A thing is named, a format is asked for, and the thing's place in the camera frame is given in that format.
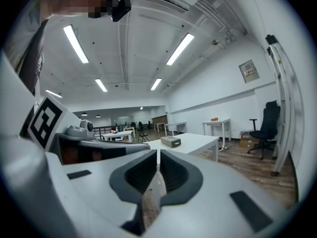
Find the desk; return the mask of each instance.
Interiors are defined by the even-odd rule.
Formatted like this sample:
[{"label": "desk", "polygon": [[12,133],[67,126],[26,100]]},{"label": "desk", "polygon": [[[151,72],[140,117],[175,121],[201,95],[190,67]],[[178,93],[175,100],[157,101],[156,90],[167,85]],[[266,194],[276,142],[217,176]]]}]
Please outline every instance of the desk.
[{"label": "desk", "polygon": [[168,124],[168,123],[166,123],[166,124],[164,124],[164,126],[165,126],[165,135],[167,136],[167,134],[166,134],[166,126],[176,126],[176,130],[177,130],[177,126],[178,125],[181,125],[181,124],[184,124],[185,125],[185,130],[186,130],[186,133],[188,132],[188,130],[187,130],[187,122],[178,122],[178,123],[173,123],[173,124]]},{"label": "desk", "polygon": [[132,130],[132,131],[133,131],[133,135],[134,135],[134,137],[135,137],[134,127],[127,127],[127,128],[124,128],[123,130],[124,130],[124,131],[126,131],[126,130]]},{"label": "desk", "polygon": [[111,134],[111,133],[107,133],[107,134],[104,134],[103,137],[129,137],[129,143],[132,143],[132,131],[131,130],[127,130],[127,131],[122,131],[122,132],[118,132],[116,134]]},{"label": "desk", "polygon": [[160,124],[165,124],[164,122],[158,122],[158,123],[154,123],[154,131],[155,131],[155,125],[157,125],[158,126],[158,128],[159,128],[159,125]]},{"label": "desk", "polygon": [[205,124],[210,125],[211,127],[211,135],[212,135],[212,126],[220,126],[222,127],[222,148],[225,148],[225,137],[224,137],[224,124],[228,123],[228,131],[229,131],[229,141],[231,141],[231,127],[230,127],[230,119],[218,120],[218,121],[206,121],[203,122],[204,127],[204,135],[206,135]]},{"label": "desk", "polygon": [[174,152],[180,152],[184,154],[195,154],[201,153],[204,150],[212,147],[212,152],[214,154],[214,160],[218,162],[218,140],[219,137],[204,136],[198,134],[184,133],[176,135],[175,137],[180,138],[181,145],[175,148],[170,148],[160,142],[160,139],[145,142],[151,149],[158,151],[158,164],[160,164],[160,150],[171,150]]}]

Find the ladder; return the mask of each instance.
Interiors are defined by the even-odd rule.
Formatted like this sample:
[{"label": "ladder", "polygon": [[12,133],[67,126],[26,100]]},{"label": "ladder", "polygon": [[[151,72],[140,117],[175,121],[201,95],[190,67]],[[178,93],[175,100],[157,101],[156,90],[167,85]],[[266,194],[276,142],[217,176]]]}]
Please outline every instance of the ladder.
[{"label": "ladder", "polygon": [[277,102],[281,107],[276,146],[272,158],[276,162],[271,172],[271,176],[278,176],[288,154],[293,149],[296,114],[303,115],[303,105],[300,89],[296,85],[296,74],[287,54],[274,35],[267,35],[265,39],[268,42],[267,51],[275,69]]}]

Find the floor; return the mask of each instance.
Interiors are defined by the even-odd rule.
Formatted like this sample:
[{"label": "floor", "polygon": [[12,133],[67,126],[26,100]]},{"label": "floor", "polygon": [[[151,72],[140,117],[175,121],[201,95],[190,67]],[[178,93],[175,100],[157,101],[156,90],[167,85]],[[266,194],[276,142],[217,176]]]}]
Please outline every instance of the floor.
[{"label": "floor", "polygon": [[[165,132],[160,130],[154,132],[153,129],[145,130],[148,134],[147,138],[152,140],[160,139],[165,136]],[[133,142],[137,143],[138,137],[133,137]],[[265,150],[264,160],[260,160],[261,150],[255,150],[251,154],[247,154],[248,149],[239,146],[239,141],[226,141],[225,151],[219,152],[219,162],[231,166],[233,169],[242,173],[244,176],[252,180],[255,184],[263,188],[268,194],[280,201],[287,209],[295,204],[295,174],[292,169],[291,160],[288,158],[278,177],[271,177],[270,173],[275,161],[271,159],[273,152]],[[197,157],[212,160],[212,154],[209,150],[196,154]],[[162,194],[166,193],[164,181],[159,174],[159,183],[161,183]],[[148,189],[143,195],[143,219],[146,228],[158,216],[159,210],[155,205],[153,193]]]}]

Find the gray box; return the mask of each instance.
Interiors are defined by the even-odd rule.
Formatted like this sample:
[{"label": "gray box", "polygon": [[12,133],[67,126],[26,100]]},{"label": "gray box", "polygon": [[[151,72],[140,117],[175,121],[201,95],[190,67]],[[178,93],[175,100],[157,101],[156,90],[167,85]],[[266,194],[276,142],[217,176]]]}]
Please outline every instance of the gray box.
[{"label": "gray box", "polygon": [[180,138],[177,137],[161,137],[160,142],[168,147],[175,148],[181,145]]}]

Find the linear led light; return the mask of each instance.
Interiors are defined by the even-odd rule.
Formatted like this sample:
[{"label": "linear led light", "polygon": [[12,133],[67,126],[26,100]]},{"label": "linear led light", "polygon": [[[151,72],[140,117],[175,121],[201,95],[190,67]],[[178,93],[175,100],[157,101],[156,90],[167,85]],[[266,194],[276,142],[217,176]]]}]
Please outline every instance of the linear led light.
[{"label": "linear led light", "polygon": [[100,86],[100,88],[106,92],[107,89],[105,88],[105,86],[103,85],[103,83],[101,82],[100,78],[96,78],[95,81],[97,82],[97,84]]},{"label": "linear led light", "polygon": [[69,39],[69,42],[71,43],[71,45],[73,46],[75,52],[77,53],[77,55],[79,56],[80,60],[83,62],[83,63],[88,63],[88,59],[83,51],[83,49],[81,48],[78,40],[77,40],[77,37],[74,33],[74,29],[72,27],[72,25],[69,25],[69,26],[65,26],[64,27],[64,31],[65,31],[65,34],[67,35],[68,39]]},{"label": "linear led light", "polygon": [[179,55],[183,52],[187,45],[193,40],[193,38],[193,35],[186,34],[185,38],[182,40],[182,42],[179,44],[177,49],[174,51],[174,53],[168,60],[167,65],[172,65],[175,62],[175,60],[179,57]]},{"label": "linear led light", "polygon": [[158,84],[160,83],[161,80],[162,80],[161,78],[158,78],[158,79],[155,81],[154,85],[153,85],[152,88],[151,88],[152,91],[155,90],[155,88],[158,86]]},{"label": "linear led light", "polygon": [[57,93],[53,93],[53,92],[50,91],[49,89],[47,89],[46,91],[47,91],[48,93],[50,93],[50,94],[53,94],[53,95],[57,96],[57,97],[63,98],[63,96],[61,96],[61,95],[59,95],[59,94],[57,94]]}]

